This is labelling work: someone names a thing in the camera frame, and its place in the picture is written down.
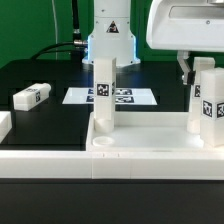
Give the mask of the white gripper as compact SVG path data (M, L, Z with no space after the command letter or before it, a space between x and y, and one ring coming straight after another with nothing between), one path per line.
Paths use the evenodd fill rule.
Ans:
M179 50L183 84L193 85L188 51L224 52L224 0L153 0L146 41L151 49Z

